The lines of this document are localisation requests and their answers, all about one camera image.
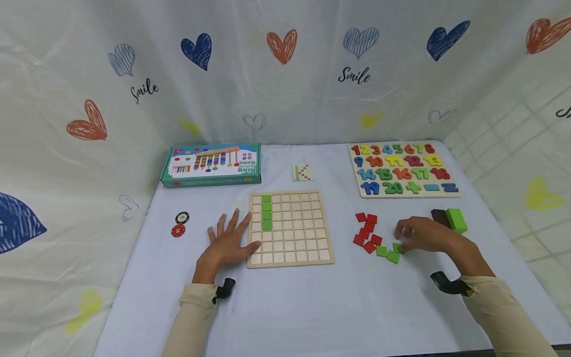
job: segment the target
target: green cube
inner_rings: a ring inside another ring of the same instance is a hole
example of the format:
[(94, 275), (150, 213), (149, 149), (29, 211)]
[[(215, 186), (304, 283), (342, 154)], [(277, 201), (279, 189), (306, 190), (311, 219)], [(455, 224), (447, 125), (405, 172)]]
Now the green cube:
[(401, 252), (399, 250), (399, 247), (400, 247), (400, 243), (393, 243), (393, 250), (395, 251), (395, 253), (404, 254), (403, 252)]
[(377, 256), (383, 256), (386, 258), (387, 255), (388, 255), (387, 247), (381, 247), (381, 246), (377, 247)]
[(449, 208), (446, 210), (446, 217), (450, 222), (451, 229), (456, 233), (464, 233), (468, 230), (464, 216), (459, 208)]
[(393, 262), (394, 264), (398, 264), (400, 259), (400, 254), (395, 253), (395, 251), (391, 250), (387, 255), (387, 259)]

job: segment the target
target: table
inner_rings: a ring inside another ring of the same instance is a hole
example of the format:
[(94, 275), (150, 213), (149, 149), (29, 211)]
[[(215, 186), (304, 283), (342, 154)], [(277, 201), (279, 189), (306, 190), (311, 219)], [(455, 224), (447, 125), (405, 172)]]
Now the table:
[[(352, 243), (357, 212), (377, 214), (375, 233), (394, 241), (396, 222), (460, 208), (476, 242), (551, 344), (571, 343), (571, 328), (505, 236), (447, 148), (433, 142), (463, 191), (461, 198), (362, 199), (347, 145), (267, 146), (262, 184), (166, 189), (159, 184), (125, 271), (95, 357), (159, 356), (178, 311), (183, 285), (207, 247), (206, 229), (223, 212), (248, 209), (251, 192), (318, 188), (335, 264), (220, 272), (236, 280), (220, 300), (206, 356), (394, 356), (490, 349), (459, 295), (440, 292), (430, 274), (458, 277), (444, 254), (413, 251), (398, 265)], [(292, 165), (309, 163), (315, 181), (293, 182)], [(171, 236), (175, 216), (190, 214), (186, 233)]]

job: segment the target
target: orange heart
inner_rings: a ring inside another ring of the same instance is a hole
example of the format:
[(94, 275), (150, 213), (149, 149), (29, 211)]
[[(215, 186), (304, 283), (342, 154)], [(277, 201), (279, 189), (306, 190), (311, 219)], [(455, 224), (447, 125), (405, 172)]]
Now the orange heart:
[(282, 42), (276, 33), (270, 32), (266, 36), (266, 41), (274, 57), (280, 61), (282, 65), (285, 65), (293, 56), (293, 50), (297, 43), (297, 31), (293, 29), (290, 30), (285, 35), (284, 42)]
[(76, 120), (67, 125), (67, 132), (81, 140), (105, 140), (107, 128), (97, 105), (91, 100), (85, 101), (85, 113), (89, 121)]
[(567, 35), (571, 30), (571, 17), (567, 17), (551, 27), (549, 25), (551, 25), (549, 19), (539, 19), (529, 27), (528, 35), (525, 38), (528, 54), (546, 50)]

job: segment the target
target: wooden number puzzle board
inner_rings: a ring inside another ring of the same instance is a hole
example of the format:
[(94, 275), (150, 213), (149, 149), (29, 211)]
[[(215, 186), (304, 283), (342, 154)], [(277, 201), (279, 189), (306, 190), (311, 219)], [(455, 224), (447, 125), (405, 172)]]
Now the wooden number puzzle board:
[(349, 144), (349, 154), (363, 198), (461, 196), (428, 142)]
[(262, 245), (248, 258), (248, 268), (335, 262), (319, 190), (253, 193), (250, 211), (248, 243)]

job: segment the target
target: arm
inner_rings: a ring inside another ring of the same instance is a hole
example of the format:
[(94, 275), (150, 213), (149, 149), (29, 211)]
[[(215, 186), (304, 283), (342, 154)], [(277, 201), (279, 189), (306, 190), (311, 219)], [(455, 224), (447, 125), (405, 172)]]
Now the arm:
[(218, 221), (218, 235), (212, 227), (208, 228), (210, 245), (196, 262), (192, 282), (183, 289), (179, 299), (180, 310), (172, 324), (161, 357), (200, 357), (204, 353), (204, 343), (212, 319), (215, 305), (212, 299), (217, 286), (214, 279), (224, 264), (243, 261), (260, 246), (252, 242), (246, 247), (240, 246), (242, 235), (248, 226), (251, 214), (248, 213), (236, 228), (239, 210), (234, 211), (228, 227), (224, 229), (226, 215)]
[(395, 236), (407, 238), (399, 250), (440, 251), (452, 259), (461, 279), (471, 288), (464, 303), (498, 357), (557, 357), (508, 285), (495, 276), (468, 238), (426, 217), (399, 221)]

